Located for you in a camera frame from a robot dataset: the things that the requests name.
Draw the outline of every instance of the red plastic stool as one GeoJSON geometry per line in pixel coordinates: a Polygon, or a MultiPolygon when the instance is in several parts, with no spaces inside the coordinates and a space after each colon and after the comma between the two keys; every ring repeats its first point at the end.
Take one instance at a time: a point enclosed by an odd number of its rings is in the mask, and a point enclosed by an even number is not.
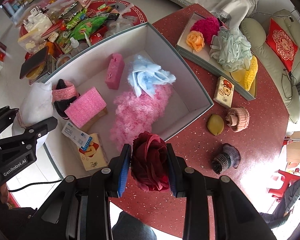
{"type": "Polygon", "coordinates": [[[280,189],[269,189],[269,193],[273,194],[272,196],[273,197],[283,197],[286,189],[288,188],[289,186],[289,182],[290,181],[297,181],[297,180],[300,180],[300,176],[297,176],[297,175],[294,175],[294,174],[291,174],[289,172],[285,172],[285,171],[281,171],[279,170],[278,173],[280,173],[281,175],[283,175],[281,177],[281,180],[284,182],[282,187],[280,189]]]}

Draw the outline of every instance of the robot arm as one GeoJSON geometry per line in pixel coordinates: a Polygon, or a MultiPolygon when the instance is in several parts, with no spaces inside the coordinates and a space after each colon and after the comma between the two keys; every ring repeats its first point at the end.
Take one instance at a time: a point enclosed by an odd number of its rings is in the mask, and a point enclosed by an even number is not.
{"type": "MultiPolygon", "coordinates": [[[[18,109],[0,109],[0,133],[18,109]]],[[[54,117],[31,127],[22,135],[0,140],[0,185],[36,161],[36,142],[57,125],[54,117]]],[[[186,198],[183,240],[209,240],[208,196],[212,196],[216,240],[275,240],[253,205],[228,176],[202,175],[175,156],[167,144],[170,189],[176,198],[186,198]]],[[[125,190],[131,146],[94,175],[76,179],[67,176],[26,225],[20,240],[113,240],[109,197],[125,190]]]]}

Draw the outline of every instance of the red cushion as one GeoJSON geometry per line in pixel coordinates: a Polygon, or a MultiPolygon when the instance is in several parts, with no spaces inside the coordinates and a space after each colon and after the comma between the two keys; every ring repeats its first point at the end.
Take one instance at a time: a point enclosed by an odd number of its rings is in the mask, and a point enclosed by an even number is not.
{"type": "Polygon", "coordinates": [[[277,54],[285,68],[290,72],[298,46],[288,34],[271,18],[266,43],[277,54]]]}

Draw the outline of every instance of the beige leather sofa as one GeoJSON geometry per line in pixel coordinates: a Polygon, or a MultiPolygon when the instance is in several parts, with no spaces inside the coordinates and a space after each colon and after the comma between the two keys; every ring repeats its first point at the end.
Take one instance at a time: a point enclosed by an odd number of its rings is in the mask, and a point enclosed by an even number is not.
{"type": "MultiPolygon", "coordinates": [[[[287,10],[276,12],[275,15],[290,15],[287,10]]],[[[265,43],[268,35],[270,18],[260,24],[252,18],[245,18],[240,25],[241,32],[247,37],[251,43],[252,52],[262,62],[272,80],[274,81],[281,98],[289,112],[290,121],[296,123],[300,117],[300,100],[296,84],[300,82],[300,24],[298,20],[291,16],[294,20],[286,18],[272,17],[279,26],[290,36],[297,44],[298,51],[294,58],[292,74],[296,78],[295,84],[291,87],[288,78],[285,76],[284,65],[274,51],[265,43]]]]}

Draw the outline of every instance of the person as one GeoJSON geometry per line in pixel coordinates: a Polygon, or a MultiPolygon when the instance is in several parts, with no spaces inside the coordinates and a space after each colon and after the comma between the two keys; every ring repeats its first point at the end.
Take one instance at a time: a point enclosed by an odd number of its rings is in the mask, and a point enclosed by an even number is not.
{"type": "Polygon", "coordinates": [[[113,240],[157,240],[148,225],[122,211],[117,223],[112,227],[113,240]]]}
{"type": "MultiPolygon", "coordinates": [[[[8,199],[9,192],[5,183],[0,187],[0,230],[9,240],[17,240],[36,209],[9,209],[8,199]]],[[[114,240],[157,240],[150,226],[124,211],[120,213],[117,223],[113,226],[112,234],[114,240]]]]}
{"type": "Polygon", "coordinates": [[[36,212],[32,208],[9,209],[9,191],[6,183],[0,187],[0,230],[9,240],[17,240],[29,218],[36,212]]]}
{"type": "Polygon", "coordinates": [[[283,225],[296,202],[300,200],[300,180],[294,183],[291,182],[291,184],[286,189],[284,196],[280,199],[280,203],[272,214],[259,213],[271,229],[283,225]]]}

